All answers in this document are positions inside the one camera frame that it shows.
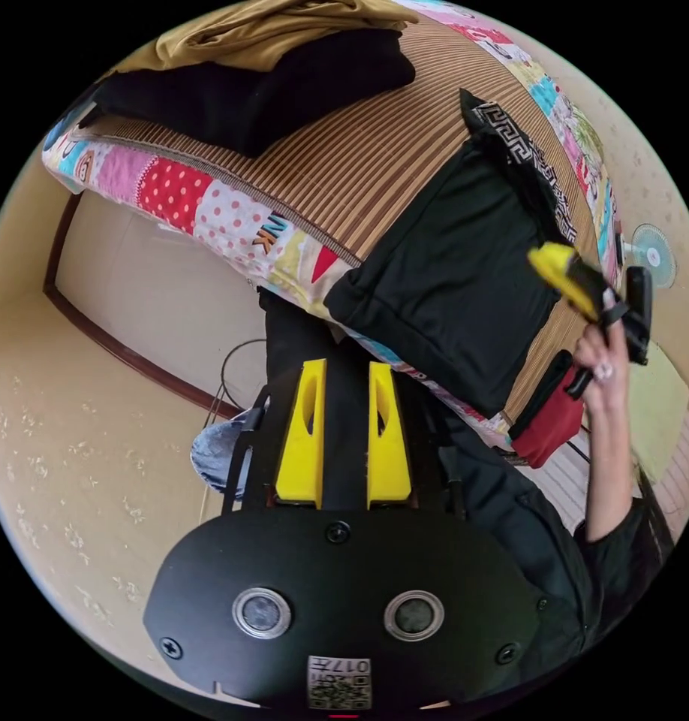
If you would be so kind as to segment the person's right hand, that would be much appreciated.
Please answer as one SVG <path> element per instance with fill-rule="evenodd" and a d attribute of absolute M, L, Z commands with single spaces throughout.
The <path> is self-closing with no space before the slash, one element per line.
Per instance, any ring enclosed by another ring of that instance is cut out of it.
<path fill-rule="evenodd" d="M 590 412 L 627 410 L 630 361 L 620 318 L 607 326 L 587 324 L 576 343 L 573 358 L 578 367 L 592 374 L 582 395 Z"/>

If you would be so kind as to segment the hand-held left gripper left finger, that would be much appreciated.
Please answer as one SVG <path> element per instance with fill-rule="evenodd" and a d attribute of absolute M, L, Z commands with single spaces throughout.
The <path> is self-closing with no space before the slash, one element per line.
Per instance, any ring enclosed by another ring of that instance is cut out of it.
<path fill-rule="evenodd" d="M 283 502 L 323 497 L 326 360 L 302 365 L 284 435 L 275 491 Z"/>

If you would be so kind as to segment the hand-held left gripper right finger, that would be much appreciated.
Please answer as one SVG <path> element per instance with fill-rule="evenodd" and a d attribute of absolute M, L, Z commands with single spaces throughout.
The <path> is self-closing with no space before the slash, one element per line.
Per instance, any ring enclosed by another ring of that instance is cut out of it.
<path fill-rule="evenodd" d="M 391 366 L 369 364 L 368 507 L 403 504 L 411 477 Z"/>

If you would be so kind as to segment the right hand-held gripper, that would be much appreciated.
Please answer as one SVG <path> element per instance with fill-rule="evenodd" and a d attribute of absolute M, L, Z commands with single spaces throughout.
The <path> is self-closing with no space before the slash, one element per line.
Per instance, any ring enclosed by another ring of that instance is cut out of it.
<path fill-rule="evenodd" d="M 651 274 L 640 266 L 625 270 L 624 294 L 605 280 L 600 271 L 576 257 L 576 249 L 560 243 L 544 243 L 528 252 L 528 260 L 540 277 L 577 312 L 598 326 L 603 335 L 612 324 L 623 324 L 628 359 L 644 367 L 651 338 Z"/>

